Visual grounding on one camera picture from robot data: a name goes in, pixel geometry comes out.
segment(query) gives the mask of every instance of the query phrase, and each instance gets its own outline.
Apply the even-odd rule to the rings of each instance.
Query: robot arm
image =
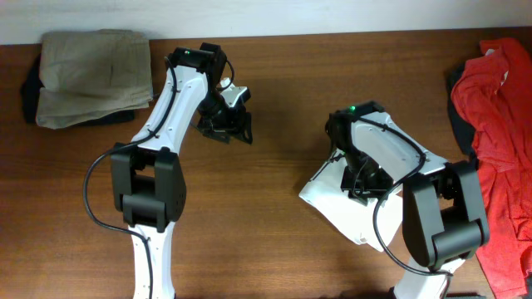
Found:
[[[195,128],[204,136],[226,143],[230,137],[253,142],[251,115],[244,107],[250,97],[248,88],[235,87],[232,79],[221,82],[222,91],[216,87],[227,61],[219,46],[204,43],[200,50],[177,48],[169,61],[160,99],[132,139],[145,141],[111,155],[116,209],[123,213],[130,231],[148,240],[150,252],[147,257],[141,240],[132,236],[134,299],[150,297],[150,287],[152,298],[175,297],[170,275],[171,239],[186,198],[178,153],[193,114],[198,111],[201,115]],[[153,167],[155,177],[137,173],[145,167]]]
[[[345,153],[341,189],[362,205],[379,199],[373,212],[377,238],[379,206],[388,194],[402,188],[403,237],[412,261],[407,266],[385,248],[394,261],[411,271],[397,285],[395,295],[439,298],[446,277],[437,274],[450,276],[489,240],[475,168],[465,161],[448,163],[423,148],[374,102],[331,114],[326,132],[332,149]],[[441,211],[440,196],[454,199],[453,206]],[[436,275],[420,277],[420,273]]]

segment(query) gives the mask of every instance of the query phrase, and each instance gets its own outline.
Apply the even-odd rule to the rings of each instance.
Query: white wall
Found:
[[[182,38],[530,25],[530,0],[0,0],[0,44],[102,28]]]

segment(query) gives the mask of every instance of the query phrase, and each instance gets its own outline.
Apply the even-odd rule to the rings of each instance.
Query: folded clothing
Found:
[[[526,293],[532,270],[532,61],[512,38],[484,41],[451,99],[475,127],[472,147],[490,225],[477,257],[497,298]]]
[[[36,122],[60,129],[152,100],[150,48],[122,30],[52,32],[42,39]]]
[[[44,85],[39,79],[39,67],[41,65],[41,54],[33,62],[32,68],[27,74],[27,79],[22,84],[20,95],[22,97],[22,113],[24,120],[28,124],[36,123],[37,107],[39,105],[40,90]],[[133,110],[123,110],[103,116],[99,119],[88,120],[77,125],[112,125],[135,119]]]

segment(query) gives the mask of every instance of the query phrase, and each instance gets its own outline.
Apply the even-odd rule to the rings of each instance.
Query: black fabric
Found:
[[[22,96],[22,112],[24,120],[28,124],[35,124],[37,106],[39,104],[39,91],[44,87],[39,79],[39,66],[41,65],[41,54],[33,62],[32,68],[27,73],[27,79],[22,84],[20,95]]]
[[[526,289],[528,294],[523,296],[523,299],[532,299],[532,276],[526,278]]]
[[[39,93],[44,85],[39,79],[39,66],[41,65],[41,55],[35,59],[32,68],[27,73],[27,79],[22,84],[20,95],[22,96],[22,113],[24,120],[28,124],[35,124],[37,107],[39,106]],[[135,119],[133,110],[123,110],[103,116],[97,120],[88,120],[78,125],[112,125]]]
[[[451,121],[452,131],[455,134],[456,143],[458,143],[458,146],[460,146],[461,152],[463,154],[469,155],[471,158],[475,158],[475,151],[471,146],[473,144],[473,137],[475,136],[475,128],[463,120],[460,115],[458,115],[455,105],[451,99],[452,88],[462,77],[465,67],[465,63],[460,65],[447,77],[447,93],[449,95],[447,99],[447,114],[449,115],[449,120]]]

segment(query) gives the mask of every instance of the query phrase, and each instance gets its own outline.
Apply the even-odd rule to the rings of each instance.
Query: wood grain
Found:
[[[298,37],[164,40],[150,44],[155,90],[162,57],[175,47],[219,43],[248,86],[254,144],[223,145],[190,131],[180,161],[188,187],[174,235],[172,275],[181,298],[319,298],[385,292],[403,271],[357,246],[298,198],[328,152],[328,113],[377,100],[414,139],[463,159],[446,115],[445,73],[479,55],[478,41],[532,29],[381,32]],[[81,181],[98,154],[127,142],[135,121],[47,130],[26,125],[18,89],[39,46],[0,47],[0,297],[131,298],[131,239],[97,227],[81,202]],[[93,175],[91,204],[121,224],[109,164]],[[397,234],[392,251],[408,257]],[[476,259],[451,292],[491,296]]]

